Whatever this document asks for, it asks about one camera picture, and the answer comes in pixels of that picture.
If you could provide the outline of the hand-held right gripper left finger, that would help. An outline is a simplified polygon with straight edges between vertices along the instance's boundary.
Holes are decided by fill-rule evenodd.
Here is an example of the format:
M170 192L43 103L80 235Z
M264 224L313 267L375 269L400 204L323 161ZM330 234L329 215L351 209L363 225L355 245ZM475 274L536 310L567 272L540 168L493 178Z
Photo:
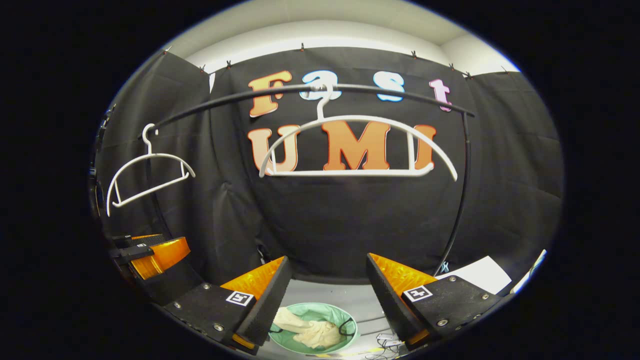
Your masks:
M266 271L266 279L256 291L201 282L161 308L212 344L255 356L269 337L292 276L286 256L260 269Z

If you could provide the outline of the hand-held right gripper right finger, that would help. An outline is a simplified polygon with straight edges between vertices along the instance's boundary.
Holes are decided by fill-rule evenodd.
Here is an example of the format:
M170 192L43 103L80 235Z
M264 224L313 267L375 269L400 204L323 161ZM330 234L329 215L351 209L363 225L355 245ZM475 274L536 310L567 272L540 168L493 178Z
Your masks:
M457 337L498 310L503 297L462 278L437 279L375 253L366 275L391 330L413 351Z

